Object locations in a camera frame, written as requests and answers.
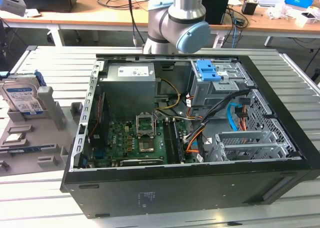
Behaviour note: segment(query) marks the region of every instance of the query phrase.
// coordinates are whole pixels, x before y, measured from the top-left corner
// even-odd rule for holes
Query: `sticker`
[[[212,144],[212,138],[207,138],[206,139],[206,142],[204,143],[205,145],[209,145],[209,144]]]
[[[186,106],[191,107],[191,99],[186,99]]]
[[[216,72],[218,76],[228,76],[228,73],[226,71],[217,71]]]
[[[120,66],[118,77],[148,77],[148,66]]]
[[[196,155],[196,159],[197,159],[200,163],[204,162],[204,158],[203,158],[199,153]]]
[[[6,89],[10,100],[18,110],[27,115],[36,115],[43,112],[39,101],[33,96],[34,92],[30,87]]]
[[[15,150],[9,150],[9,153],[24,153],[25,151],[23,149],[15,149]]]
[[[156,201],[156,192],[140,192],[138,193],[138,207],[147,208]]]

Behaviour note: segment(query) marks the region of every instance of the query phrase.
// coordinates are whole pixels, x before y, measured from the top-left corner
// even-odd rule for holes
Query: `white paper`
[[[38,12],[37,9],[25,9],[25,15],[27,17],[39,17],[41,14]]]
[[[120,66],[118,77],[148,77],[148,66]]]
[[[228,5],[231,5],[231,6],[241,6],[242,3],[240,0],[228,0]]]

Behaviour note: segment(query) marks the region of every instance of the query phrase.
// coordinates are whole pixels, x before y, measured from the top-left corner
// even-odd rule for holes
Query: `orange cable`
[[[190,147],[191,147],[192,143],[194,142],[194,140],[197,138],[197,136],[199,136],[199,134],[200,134],[201,132],[203,132],[204,129],[205,129],[205,128],[201,129],[201,130],[192,138],[192,140],[189,142],[189,145],[188,145],[188,147],[186,148],[186,152],[187,152],[187,153],[189,153],[189,152],[199,152],[199,151],[196,150],[196,149],[190,149]]]

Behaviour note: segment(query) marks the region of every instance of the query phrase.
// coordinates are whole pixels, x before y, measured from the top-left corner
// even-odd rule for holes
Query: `black cable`
[[[308,50],[315,50],[316,48],[312,48],[312,47],[305,47],[302,44],[300,44],[299,42],[296,41],[296,38],[292,38],[292,37],[288,37],[289,39],[292,39],[295,43],[297,43],[299,46],[301,46],[302,48],[308,49]]]
[[[224,39],[224,41],[223,41],[223,43],[222,43],[222,46],[223,46],[225,43],[229,43],[229,44],[232,44],[232,43],[233,43],[233,42],[228,41],[228,38],[229,38],[231,32],[234,30],[234,26],[236,26],[237,28],[240,29],[240,35],[238,36],[238,40],[236,40],[235,43],[234,43],[234,45],[235,45],[234,47],[237,47],[238,42],[239,42],[239,41],[242,39],[242,37],[243,37],[243,35],[241,35],[241,34],[242,34],[242,31],[244,30],[244,28],[246,28],[246,27],[249,25],[249,20],[248,20],[247,17],[245,17],[243,14],[239,13],[238,11],[236,11],[236,10],[234,10],[234,9],[232,9],[232,8],[227,7],[227,10],[228,10],[228,12],[226,11],[225,13],[230,16],[232,27],[231,27],[231,30],[228,32],[226,38]],[[244,22],[243,25],[238,25],[238,24],[235,23],[235,20],[237,19],[237,18],[235,17],[235,13],[238,13],[239,15],[241,15],[242,17],[244,17],[245,22]]]
[[[314,41],[316,40],[316,38],[314,38],[314,39],[312,39],[312,40],[308,40],[308,41],[300,40],[300,39],[298,39],[298,38],[294,38],[294,39],[296,39],[297,41],[302,42],[302,43],[312,43],[312,42],[314,42]]]
[[[139,34],[139,36],[140,36],[140,38],[141,38],[141,40],[142,40],[142,42],[143,42],[143,44],[144,44],[144,43],[145,43],[145,40],[144,40],[144,38],[142,37],[142,35],[141,35],[141,33],[140,33],[137,25],[136,25],[136,22],[135,22],[134,13],[133,13],[133,9],[132,9],[132,1],[131,1],[131,0],[129,0],[129,10],[130,10],[130,15],[131,15],[132,23],[133,23],[133,25],[134,25],[134,27],[135,27],[135,30],[136,30],[136,32],[138,32],[138,34]]]
[[[239,97],[239,96],[243,96],[243,95],[247,95],[249,92],[251,91],[251,89],[243,89],[243,90],[239,90],[236,91],[234,93],[231,93],[229,95],[227,95],[225,98],[223,98],[222,100],[220,100],[214,107],[212,107],[201,119],[200,121],[200,125],[197,129],[195,129],[194,131],[192,131],[190,134],[188,134],[185,138],[186,139],[190,139],[191,137],[193,137],[195,134],[197,134],[201,129],[203,129],[206,124],[209,122],[209,119],[212,118],[217,112],[221,111],[223,108],[225,108],[227,106],[227,104],[234,98]]]
[[[168,100],[167,100],[165,103],[166,103],[166,105],[167,105],[168,107],[170,106]],[[180,115],[179,115],[173,108],[170,108],[169,110],[172,111],[172,113],[174,113],[175,116],[180,117]]]
[[[211,117],[213,117],[217,112],[221,111],[226,105],[234,98],[247,95],[251,89],[243,89],[236,91],[234,93],[231,93],[227,95],[225,98],[223,98],[221,101],[219,101],[214,107],[212,107],[201,119],[201,123],[204,123],[208,121]]]
[[[226,14],[227,15],[229,15],[230,16],[230,18],[231,18],[231,23],[232,23],[232,27],[231,27],[231,30],[228,32],[228,34],[227,34],[227,36],[226,36],[226,38],[224,39],[224,41],[223,41],[223,43],[222,43],[222,45],[221,45],[221,47],[223,47],[224,46],[224,44],[227,42],[227,39],[229,38],[229,36],[230,36],[230,34],[231,34],[231,32],[233,31],[233,29],[234,29],[234,19],[233,19],[233,16],[232,16],[232,14],[231,13],[228,13],[228,12],[226,12]]]
[[[2,19],[2,18],[0,17],[0,21],[3,21],[3,23],[6,24],[6,26],[16,35],[16,37],[18,37],[18,38],[22,41],[22,43],[23,43],[26,47],[28,47],[28,45],[25,43],[25,41],[17,34],[17,32],[14,31],[14,29],[12,29],[12,28],[7,24],[7,22],[5,22],[4,19]]]
[[[309,68],[310,64],[312,63],[312,61],[315,59],[316,55],[319,53],[320,51],[320,47],[319,49],[316,51],[316,53],[314,53],[313,57],[311,58],[311,60],[309,61],[309,63],[306,65],[305,69],[304,69],[304,72],[307,71],[307,69]]]
[[[117,2],[117,1],[120,1],[120,0],[108,0],[106,2],[106,4],[102,3],[100,0],[96,0],[97,3],[103,7],[107,7],[107,8],[111,8],[111,9],[121,9],[121,10],[129,10],[129,4],[123,4],[123,5],[108,5],[109,2]],[[137,2],[134,2],[132,3],[132,5],[135,5],[135,4],[139,4],[139,3],[143,3],[143,2],[147,2],[147,0],[142,0],[142,1],[137,1]]]

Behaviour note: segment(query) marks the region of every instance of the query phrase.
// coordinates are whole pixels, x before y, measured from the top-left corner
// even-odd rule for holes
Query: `wooden desk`
[[[110,6],[127,4],[127,0],[110,2]],[[134,19],[140,31],[148,30],[148,2],[134,5]],[[235,11],[241,12],[241,6],[233,6]],[[257,7],[254,15],[246,15],[249,26],[242,32],[249,36],[320,38],[320,23],[306,24],[304,27],[295,25],[294,19],[273,19],[265,15],[266,8]],[[61,30],[91,30],[91,31],[132,31],[132,21],[129,10],[115,10],[99,5],[96,0],[77,0],[77,4],[70,13],[42,12],[41,17],[24,18],[0,11],[3,18],[11,27],[49,29],[56,46],[63,46],[64,40]],[[211,25],[212,33],[217,34],[214,48],[221,47],[221,41],[232,28],[231,18],[226,15],[222,25]]]
[[[230,6],[237,12],[241,13],[242,6]],[[295,24],[295,19],[288,17],[288,20],[270,19],[265,14],[267,8],[257,6],[254,15],[245,15],[249,20],[249,25],[246,27],[242,34],[249,36],[268,36],[268,39],[264,43],[268,46],[273,37],[294,37],[294,38],[320,38],[320,23],[306,24],[303,27],[299,27]],[[231,18],[226,15],[223,23],[231,25]]]

